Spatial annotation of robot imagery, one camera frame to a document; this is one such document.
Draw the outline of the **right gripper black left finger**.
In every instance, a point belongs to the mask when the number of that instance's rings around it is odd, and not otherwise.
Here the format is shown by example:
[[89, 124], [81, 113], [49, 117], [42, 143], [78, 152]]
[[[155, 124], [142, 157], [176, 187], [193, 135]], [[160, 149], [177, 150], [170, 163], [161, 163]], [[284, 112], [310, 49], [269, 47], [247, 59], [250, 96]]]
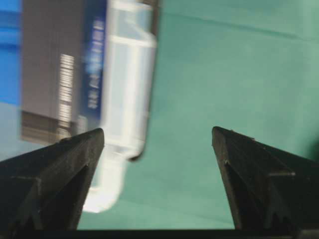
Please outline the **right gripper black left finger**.
[[97, 128], [0, 163], [0, 236], [77, 229], [104, 148]]

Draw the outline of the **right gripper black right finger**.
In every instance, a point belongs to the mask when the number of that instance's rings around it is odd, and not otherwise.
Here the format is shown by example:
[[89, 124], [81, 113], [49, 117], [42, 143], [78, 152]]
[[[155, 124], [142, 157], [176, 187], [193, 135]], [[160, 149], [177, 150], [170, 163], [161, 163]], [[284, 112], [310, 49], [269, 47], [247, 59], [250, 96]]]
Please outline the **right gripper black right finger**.
[[215, 238], [318, 238], [317, 162], [219, 126], [212, 148], [234, 223]]

